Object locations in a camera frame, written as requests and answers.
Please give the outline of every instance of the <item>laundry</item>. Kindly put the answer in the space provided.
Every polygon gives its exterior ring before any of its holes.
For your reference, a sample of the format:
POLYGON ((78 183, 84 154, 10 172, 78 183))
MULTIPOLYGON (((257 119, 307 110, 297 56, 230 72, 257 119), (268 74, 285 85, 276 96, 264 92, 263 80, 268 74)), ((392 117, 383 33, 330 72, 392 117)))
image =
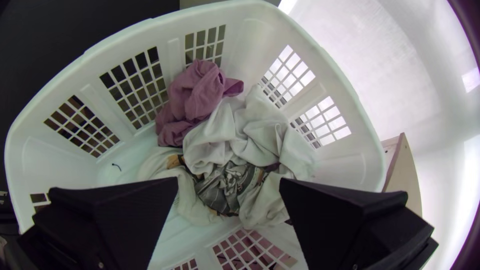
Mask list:
POLYGON ((226 78, 213 62, 195 59, 167 89, 169 101, 155 118, 159 146, 181 146, 185 135, 209 117, 223 97, 244 89, 241 80, 226 78))
POLYGON ((280 179, 307 181, 317 166, 313 148, 290 127, 258 85, 245 100, 222 100, 208 120, 185 136, 183 156, 192 174, 205 177, 228 162, 256 167, 279 164, 243 199, 238 214, 245 228, 286 221, 289 216, 279 193, 280 179))
POLYGON ((173 202, 175 211, 197 226, 221 222, 224 217, 206 206, 195 193, 192 176, 182 166, 169 168, 171 157, 182 155, 181 148, 154 147, 138 170, 137 181, 176 177, 178 194, 173 202))
POLYGON ((316 164, 314 150, 254 86, 245 101, 224 98, 186 134, 183 150, 154 149, 138 180, 178 177, 176 210, 195 225, 238 215, 252 229, 289 219, 280 179, 308 180, 316 164))
POLYGON ((167 169, 184 166, 195 181, 195 192, 200 200, 218 215, 238 216, 240 205, 247 195, 260 187, 268 173, 276 170, 279 164, 267 167, 256 167, 246 163, 237 165, 232 161, 225 166, 215 166, 207 177, 193 174, 185 165, 183 155, 172 155, 168 158, 167 169))

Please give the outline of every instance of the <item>white plastic laundry basket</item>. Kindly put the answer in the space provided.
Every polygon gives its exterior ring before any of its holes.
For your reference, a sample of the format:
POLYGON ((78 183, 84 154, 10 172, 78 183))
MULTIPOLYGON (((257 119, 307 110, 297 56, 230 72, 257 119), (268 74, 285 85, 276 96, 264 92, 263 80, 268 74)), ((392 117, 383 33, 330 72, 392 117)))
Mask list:
MULTIPOLYGON (((313 181, 382 189, 380 142, 335 62, 273 5, 227 1, 147 19, 102 40, 31 100, 11 126, 5 149, 22 233, 33 225, 32 215, 49 204, 51 187, 85 189, 135 180, 156 145, 154 118, 169 100, 166 87, 195 58, 243 80, 246 92, 255 84, 263 87, 316 149, 321 161, 313 181)), ((195 227, 172 210, 150 269, 262 269, 265 264, 307 268, 291 226, 245 231, 231 218, 195 227), (293 258, 298 262, 292 266, 293 258)))

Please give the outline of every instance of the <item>white cloth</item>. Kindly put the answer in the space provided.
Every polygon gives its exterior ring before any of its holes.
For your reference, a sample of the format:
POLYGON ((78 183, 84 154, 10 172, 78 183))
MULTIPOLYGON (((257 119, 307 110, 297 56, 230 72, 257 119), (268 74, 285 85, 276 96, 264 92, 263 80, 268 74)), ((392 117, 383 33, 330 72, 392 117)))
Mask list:
POLYGON ((207 121, 185 136, 183 153, 192 173, 206 175, 214 164, 244 160, 258 167, 281 163, 297 179, 307 180, 316 163, 313 148, 290 127, 258 85, 245 101, 224 98, 207 121))
POLYGON ((281 163, 242 202, 239 218, 246 229, 276 225, 289 216, 279 192, 280 179, 308 180, 315 152, 285 116, 254 86, 245 101, 225 98, 210 118, 183 139, 185 163, 196 175, 208 176, 215 164, 249 162, 258 167, 281 163))
POLYGON ((155 147, 140 166, 137 181, 177 177, 178 194, 173 203, 174 209, 189 222, 205 226, 223 220, 216 212, 197 197, 192 176, 183 166, 167 169, 168 157, 181 155, 182 149, 174 147, 155 147))
MULTIPOLYGON (((196 196, 194 180, 182 167, 167 169, 168 157, 182 150, 156 147, 139 169, 137 180, 178 178, 174 205, 194 225, 208 225, 223 219, 196 196)), ((249 162, 258 167, 280 163, 262 185, 243 200, 239 218, 246 229, 273 226, 289 218, 279 192, 280 179, 308 180, 316 165, 315 152, 285 116, 254 86, 245 101, 224 98, 210 118, 192 129, 183 139, 183 157, 193 174, 212 172, 215 164, 225 166, 249 162)))

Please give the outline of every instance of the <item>pink cloth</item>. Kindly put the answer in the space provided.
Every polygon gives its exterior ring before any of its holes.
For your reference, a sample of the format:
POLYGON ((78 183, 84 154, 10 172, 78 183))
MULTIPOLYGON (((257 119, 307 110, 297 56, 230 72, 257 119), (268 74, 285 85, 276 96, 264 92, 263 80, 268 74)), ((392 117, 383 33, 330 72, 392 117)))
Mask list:
POLYGON ((244 90, 212 62, 195 59, 168 87, 169 101, 155 118, 159 146, 181 146, 185 135, 207 119, 223 97, 244 90))

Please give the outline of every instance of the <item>grid vent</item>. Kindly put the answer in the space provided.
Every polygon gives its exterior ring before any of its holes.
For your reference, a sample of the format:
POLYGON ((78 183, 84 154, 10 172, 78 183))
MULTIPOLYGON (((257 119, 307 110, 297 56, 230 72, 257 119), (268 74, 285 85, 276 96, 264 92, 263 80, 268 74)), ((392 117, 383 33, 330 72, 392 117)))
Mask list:
POLYGON ((44 121, 72 144, 99 158, 119 138, 75 95, 44 121))
POLYGON ((255 230, 240 229, 212 247, 223 270, 287 270, 297 260, 255 230))
POLYGON ((317 149, 352 134, 331 97, 327 97, 290 123, 317 149))
POLYGON ((185 67, 190 66, 193 59, 205 59, 220 67, 226 27, 224 24, 185 35, 185 67))
POLYGON ((197 261, 195 258, 183 261, 176 266, 172 267, 171 270, 198 270, 197 261))
POLYGON ((30 199, 35 209, 35 213, 38 213, 44 207, 50 205, 50 198, 48 193, 35 193, 30 194, 30 199))
POLYGON ((313 79, 314 73, 287 45, 258 84, 273 104, 281 108, 313 79))
POLYGON ((157 47, 115 66, 100 79, 137 130, 154 121, 169 101, 157 47))

